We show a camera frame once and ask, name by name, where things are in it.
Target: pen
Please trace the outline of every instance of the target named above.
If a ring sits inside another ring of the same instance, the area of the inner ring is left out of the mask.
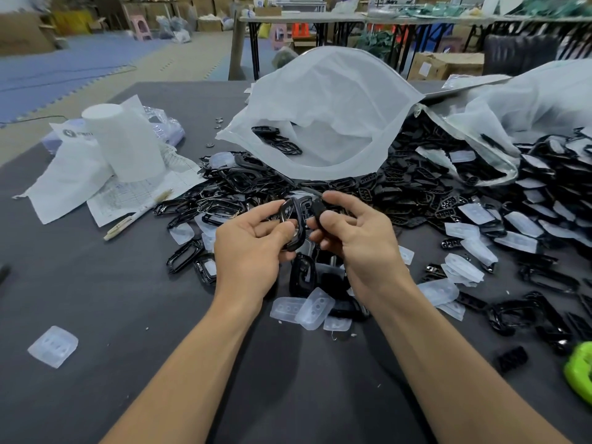
[[[107,235],[105,235],[103,237],[103,240],[109,241],[113,237],[117,237],[119,235],[119,233],[123,229],[125,229],[131,223],[133,223],[134,221],[136,221],[139,217],[141,217],[142,215],[144,215],[148,210],[152,209],[156,204],[158,204],[158,203],[164,201],[165,199],[167,199],[171,195],[171,193],[173,193],[173,190],[172,189],[168,189],[168,190],[162,192],[150,204],[145,205],[138,212],[134,213],[133,215],[128,216],[127,218],[124,218],[119,223],[115,224],[115,226],[113,226],[111,229],[109,229],[109,231],[107,232]]]

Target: forearm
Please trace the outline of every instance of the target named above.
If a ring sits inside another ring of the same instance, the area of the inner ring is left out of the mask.
[[[443,444],[567,443],[533,410],[415,284],[403,283],[375,317]]]
[[[101,444],[205,441],[251,322],[214,304]]]

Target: pink stool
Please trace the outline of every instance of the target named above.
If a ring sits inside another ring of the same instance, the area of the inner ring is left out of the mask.
[[[269,41],[275,51],[284,46],[287,39],[288,25],[285,23],[274,23],[269,29]]]
[[[150,28],[148,28],[148,23],[146,23],[144,15],[130,15],[129,21],[136,30],[137,40],[141,42],[144,42],[144,38],[152,40],[152,34],[150,33]]]

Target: hand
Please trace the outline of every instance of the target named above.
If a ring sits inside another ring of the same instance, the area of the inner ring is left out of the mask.
[[[264,221],[283,203],[257,206],[218,227],[214,243],[216,306],[237,307],[251,319],[261,310],[263,297],[278,277],[279,264],[296,256],[281,250],[294,236],[294,224]]]
[[[356,218],[327,210],[320,220],[325,235],[314,218],[307,224],[315,229],[311,240],[322,250],[340,256],[356,298],[371,312],[381,309],[397,286],[414,285],[403,263],[393,226],[386,215],[345,193],[328,191],[323,200],[340,205]]]

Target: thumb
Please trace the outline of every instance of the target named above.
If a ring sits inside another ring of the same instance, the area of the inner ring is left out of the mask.
[[[279,223],[267,236],[267,240],[270,241],[279,252],[282,247],[289,242],[294,236],[296,227],[291,221],[285,223]]]
[[[355,228],[355,226],[347,223],[345,216],[331,210],[325,210],[319,219],[323,228],[341,241],[347,241]]]

